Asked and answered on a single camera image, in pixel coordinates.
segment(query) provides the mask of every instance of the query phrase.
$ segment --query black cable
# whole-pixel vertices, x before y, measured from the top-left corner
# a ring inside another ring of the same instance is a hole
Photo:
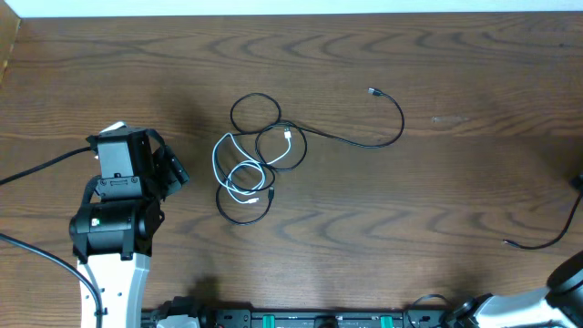
[[[26,171],[22,171],[20,173],[16,173],[15,175],[13,175],[11,177],[8,177],[8,178],[5,178],[5,179],[1,179],[0,180],[0,186],[6,184],[8,182],[14,181],[16,179],[20,179],[22,177],[25,177],[25,176],[27,176],[29,174],[38,172],[41,169],[46,169],[49,166],[51,166],[53,164],[56,164],[56,163],[60,162],[63,159],[68,159],[68,158],[70,158],[73,155],[76,155],[78,153],[82,153],[84,151],[89,151],[89,150],[91,150],[91,147],[83,147],[82,149],[77,149],[77,150],[69,151],[67,154],[63,154],[63,155],[57,157],[56,159],[51,159],[47,163],[43,163],[43,164],[38,165],[38,166],[35,166],[35,167],[31,168],[31,169],[27,169]]]
[[[573,204],[573,208],[571,209],[571,213],[568,215],[568,219],[567,219],[567,223],[565,223],[565,227],[563,227],[563,230],[558,234],[557,237],[555,237],[554,240],[546,242],[546,243],[544,243],[542,245],[538,245],[538,246],[524,246],[524,245],[517,243],[516,241],[510,241],[510,240],[502,240],[502,242],[505,243],[506,245],[510,245],[510,246],[516,247],[520,250],[527,250],[527,251],[542,250],[548,246],[552,246],[552,245],[556,244],[567,233],[568,227],[571,225],[571,221],[573,221],[573,217],[575,216],[575,212],[577,211],[577,207],[578,207],[579,203],[581,202],[582,198],[583,198],[583,192],[580,192],[579,196],[575,200],[575,204]]]
[[[399,114],[401,115],[401,127],[399,128],[399,133],[397,133],[397,135],[395,137],[393,137],[392,139],[390,139],[389,141],[386,141],[386,142],[378,144],[378,145],[364,145],[364,144],[361,144],[358,142],[350,141],[346,138],[340,138],[340,137],[337,137],[337,136],[334,136],[334,135],[331,135],[328,133],[320,132],[317,130],[313,130],[310,128],[298,127],[293,122],[290,122],[287,120],[282,120],[281,119],[281,106],[280,106],[280,104],[274,98],[272,98],[266,94],[263,94],[263,93],[259,93],[259,92],[250,93],[249,95],[245,95],[245,96],[239,98],[237,101],[235,101],[233,106],[230,108],[230,123],[233,125],[233,127],[235,129],[237,129],[237,131],[239,131],[239,133],[233,134],[233,136],[246,136],[246,135],[255,135],[255,134],[257,135],[257,137],[255,138],[255,154],[259,158],[258,162],[259,162],[259,165],[261,166],[261,169],[266,169],[271,173],[271,175],[272,175],[271,182],[267,186],[263,186],[263,187],[257,188],[257,189],[243,188],[243,187],[237,185],[231,179],[229,179],[229,176],[225,173],[225,171],[222,169],[222,166],[219,163],[219,156],[217,155],[217,153],[215,153],[213,160],[215,161],[215,165],[216,165],[220,175],[224,179],[223,183],[225,183],[225,184],[229,183],[230,185],[232,185],[234,188],[236,188],[238,190],[248,191],[248,192],[263,191],[263,190],[269,189],[270,190],[269,194],[270,194],[271,199],[269,200],[269,204],[267,206],[267,209],[262,213],[262,215],[258,219],[247,221],[247,222],[239,222],[239,221],[236,221],[236,220],[233,220],[232,218],[230,218],[229,215],[227,215],[224,212],[224,210],[222,210],[222,207],[220,206],[220,200],[219,200],[219,195],[220,195],[220,190],[222,189],[222,185],[219,185],[219,188],[217,189],[216,201],[217,201],[217,208],[219,209],[220,215],[222,215],[222,217],[225,218],[230,223],[233,223],[236,225],[251,225],[251,224],[261,220],[267,214],[267,212],[269,211],[269,209],[271,207],[271,200],[273,197],[273,183],[275,182],[275,173],[274,172],[276,172],[276,171],[291,171],[291,170],[297,168],[300,164],[302,164],[303,160],[306,157],[306,154],[308,153],[308,140],[307,140],[304,132],[313,133],[315,135],[326,137],[326,138],[332,138],[334,140],[345,142],[349,145],[361,147],[361,148],[365,148],[365,149],[379,149],[379,148],[387,147],[389,145],[394,144],[395,141],[397,141],[403,135],[403,131],[404,131],[404,113],[403,113],[403,110],[401,109],[399,104],[396,102],[396,100],[394,100],[391,96],[385,94],[383,91],[381,91],[377,88],[370,87],[368,89],[368,92],[370,94],[372,94],[373,96],[386,97],[387,99],[391,100],[391,102],[393,102],[393,104],[396,106],[397,110],[399,111]],[[237,125],[237,123],[235,122],[235,118],[233,117],[235,107],[237,107],[241,101],[243,101],[244,99],[250,98],[250,97],[264,97],[264,98],[267,98],[269,101],[271,101],[275,105],[275,107],[277,108],[277,118],[275,119],[275,121],[273,121],[273,123],[269,124],[265,128],[261,128],[261,129],[254,130],[254,131],[244,130]],[[276,167],[268,164],[267,161],[265,160],[265,158],[263,157],[263,155],[261,154],[261,150],[259,147],[259,140],[260,140],[261,136],[263,136],[263,134],[265,132],[270,131],[273,128],[277,128],[277,127],[295,128],[300,133],[300,136],[302,136],[302,140],[303,140],[302,156],[295,164],[291,165],[288,168],[276,168]],[[251,156],[251,155],[249,155],[249,153],[245,149],[242,149],[242,151],[244,151],[249,157]]]
[[[416,306],[418,303],[420,303],[420,302],[424,302],[424,301],[427,301],[427,300],[431,300],[431,299],[434,299],[434,298],[437,298],[437,299],[440,299],[440,300],[444,301],[444,302],[445,302],[445,303],[446,303],[446,304],[447,304],[449,307],[453,307],[453,304],[452,304],[451,302],[449,302],[449,300],[447,300],[447,299],[445,298],[445,296],[444,296],[444,295],[441,295],[441,294],[428,294],[428,295],[426,295],[426,296],[422,296],[422,297],[418,298],[418,299],[417,299],[417,301],[415,301],[415,302],[411,303],[411,305],[409,305],[409,306],[407,307],[407,310],[404,312],[405,316],[407,317],[407,320],[409,321],[409,324],[411,324],[411,327],[415,328],[415,326],[414,326],[414,324],[413,324],[413,321],[411,320],[411,316],[409,315],[409,312],[410,312],[411,310],[413,310],[413,308],[414,308],[414,307],[415,307],[415,306]],[[437,325],[435,325],[435,326],[433,326],[433,327],[429,327],[429,328],[437,328],[437,327],[441,327],[441,326],[443,326],[443,325],[444,325],[444,324],[443,324],[443,319],[444,319],[444,318],[445,318],[445,316],[443,316],[443,317],[440,319],[440,323],[439,323],[439,324],[437,324]]]
[[[49,253],[48,251],[43,251],[33,245],[27,244],[23,241],[19,241],[17,239],[14,239],[12,237],[6,236],[3,233],[0,233],[0,241],[6,241],[8,243],[11,243],[17,247],[20,247],[22,249],[25,249],[27,251],[31,251],[36,255],[40,255],[42,257],[44,257],[47,260],[50,260],[58,265],[60,265],[62,268],[64,268],[65,270],[67,270],[68,272],[70,272],[71,274],[73,274],[75,277],[77,277],[77,279],[79,279],[88,289],[89,292],[91,293],[91,296],[93,296],[93,300],[95,301],[95,308],[96,308],[96,327],[97,328],[101,328],[101,320],[102,320],[102,312],[101,312],[101,298],[99,296],[99,292],[97,291],[97,289],[93,286],[93,284],[83,276],[83,274],[81,274],[81,272],[79,272],[77,269],[75,269],[74,267],[72,267],[69,263],[63,261],[62,259],[58,258],[57,256]]]

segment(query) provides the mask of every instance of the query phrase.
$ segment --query white cable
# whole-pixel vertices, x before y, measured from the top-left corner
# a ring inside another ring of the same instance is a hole
[[[271,165],[273,163],[275,163],[276,161],[283,159],[289,152],[290,149],[292,149],[292,142],[291,142],[291,138],[292,138],[292,133],[290,132],[290,130],[288,128],[285,129],[285,131],[283,132],[283,136],[288,140],[288,148],[287,150],[285,150],[285,152],[283,154],[281,154],[278,158],[268,162],[267,164]],[[217,165],[215,163],[215,156],[217,153],[217,147],[219,146],[219,144],[222,142],[222,140],[224,140],[226,137],[230,137],[230,139],[233,142],[233,145],[235,146],[235,148],[241,153],[243,154],[243,156],[245,156],[247,159],[243,160],[241,163],[237,164],[229,173],[229,175],[227,176],[227,180],[226,182],[223,182],[220,178],[219,178],[219,174],[217,173]],[[252,169],[256,169],[257,171],[260,172],[261,174],[261,181],[259,181],[259,183],[257,185],[255,185],[255,187],[253,187],[253,190],[256,189],[260,189],[263,187],[263,185],[265,184],[265,171],[263,170],[263,167],[261,166],[261,162],[259,162],[258,160],[252,158],[251,156],[249,156],[247,154],[246,151],[244,151],[243,149],[241,149],[241,147],[239,147],[239,145],[237,144],[237,141],[235,140],[235,136],[233,136],[230,132],[225,133],[224,136],[222,136],[221,139],[219,139],[219,141],[217,141],[217,143],[215,144],[215,147],[212,150],[212,170],[215,174],[215,178],[217,179],[217,181],[220,183],[221,186],[225,187],[227,189],[227,192],[230,194],[230,196],[237,201],[239,204],[252,204],[255,203],[257,201],[259,201],[259,198],[252,198],[249,200],[240,200],[237,196],[235,196],[233,194],[234,193],[238,193],[244,196],[251,196],[253,194],[255,194],[255,192],[257,191],[246,191],[246,190],[239,190],[237,187],[235,187],[234,185],[232,185],[232,183],[230,181],[232,181],[232,175],[233,173],[241,168],[241,167],[248,167],[248,168],[252,168]]]

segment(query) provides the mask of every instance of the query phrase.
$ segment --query cable plug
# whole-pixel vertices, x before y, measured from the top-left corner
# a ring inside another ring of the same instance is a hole
[[[373,96],[377,96],[377,97],[384,95],[384,92],[377,89],[376,87],[369,87],[368,93],[370,93]]]
[[[290,128],[289,127],[285,127],[285,129],[283,130],[283,136],[286,139],[292,138],[292,132],[290,131]]]

